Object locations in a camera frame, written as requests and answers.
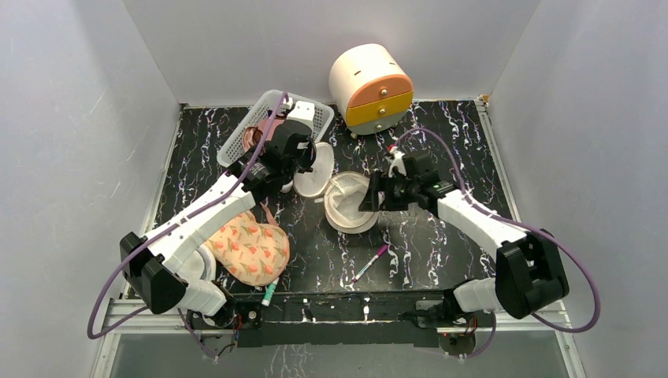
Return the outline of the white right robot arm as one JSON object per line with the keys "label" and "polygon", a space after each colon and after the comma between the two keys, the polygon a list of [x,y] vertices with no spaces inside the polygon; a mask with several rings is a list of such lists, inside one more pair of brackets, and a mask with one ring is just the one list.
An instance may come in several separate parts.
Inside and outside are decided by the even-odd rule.
{"label": "white right robot arm", "polygon": [[570,292],[558,247],[539,232],[496,220],[495,214],[467,200],[440,174],[426,152],[404,154],[393,147],[387,172],[370,177],[362,212],[405,211],[415,203],[455,226],[495,262],[495,276],[466,280],[443,293],[443,301],[412,316],[463,326],[477,311],[504,311],[522,319]]}

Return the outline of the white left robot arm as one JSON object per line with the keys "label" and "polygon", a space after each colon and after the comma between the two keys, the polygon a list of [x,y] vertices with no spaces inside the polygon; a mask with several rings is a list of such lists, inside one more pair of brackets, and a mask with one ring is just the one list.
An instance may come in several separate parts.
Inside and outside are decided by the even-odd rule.
{"label": "white left robot arm", "polygon": [[297,172],[311,170],[316,156],[312,134],[302,121],[283,121],[268,141],[244,152],[171,220],[144,236],[129,232],[121,239],[122,275],[149,311],[192,310],[217,328],[234,321],[236,308],[220,288],[179,271],[222,226],[276,194]]}

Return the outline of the pink black sports bra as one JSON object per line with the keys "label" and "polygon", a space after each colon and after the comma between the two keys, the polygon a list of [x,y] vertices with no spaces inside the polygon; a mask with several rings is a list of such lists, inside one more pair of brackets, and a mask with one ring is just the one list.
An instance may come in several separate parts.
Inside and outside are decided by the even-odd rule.
{"label": "pink black sports bra", "polygon": [[285,119],[274,119],[272,122],[269,122],[269,118],[265,118],[258,122],[256,128],[266,136],[266,140],[270,140],[273,137],[275,130],[285,122]]}

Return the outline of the white mesh laundry bag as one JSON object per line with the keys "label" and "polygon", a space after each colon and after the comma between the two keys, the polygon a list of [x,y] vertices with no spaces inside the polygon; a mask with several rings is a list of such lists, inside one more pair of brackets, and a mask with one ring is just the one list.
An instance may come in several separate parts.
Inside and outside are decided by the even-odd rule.
{"label": "white mesh laundry bag", "polygon": [[338,232],[352,235],[370,230],[379,214],[358,209],[369,188],[369,179],[359,172],[334,173],[334,151],[327,143],[316,143],[314,156],[311,170],[294,176],[296,193],[321,200],[327,222]]}

